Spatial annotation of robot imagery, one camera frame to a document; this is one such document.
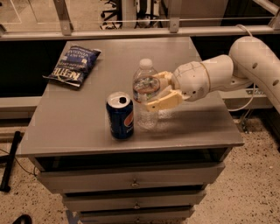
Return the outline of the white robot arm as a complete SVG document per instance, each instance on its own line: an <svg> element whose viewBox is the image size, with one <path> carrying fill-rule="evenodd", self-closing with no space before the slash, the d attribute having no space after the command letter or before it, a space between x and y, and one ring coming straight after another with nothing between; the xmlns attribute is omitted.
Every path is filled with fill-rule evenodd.
<svg viewBox="0 0 280 224"><path fill-rule="evenodd" d="M238 38L229 54L192 61L174 72L156 75L164 85L144 108L149 111L172 109L181 102L194 102L213 91L234 91L256 84L280 112L280 60L259 38Z"/></svg>

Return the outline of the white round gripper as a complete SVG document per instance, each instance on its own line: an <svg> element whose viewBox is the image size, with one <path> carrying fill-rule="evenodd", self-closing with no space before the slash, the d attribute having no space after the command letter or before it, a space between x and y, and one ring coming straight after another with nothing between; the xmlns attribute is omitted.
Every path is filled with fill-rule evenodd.
<svg viewBox="0 0 280 224"><path fill-rule="evenodd" d="M174 72L175 88L160 99L144 105L149 112L177 107L183 100L194 102L204 98L210 91L210 79L206 68L200 62L190 62L179 66ZM163 71L154 74L159 79L160 90L172 89L172 73Z"/></svg>

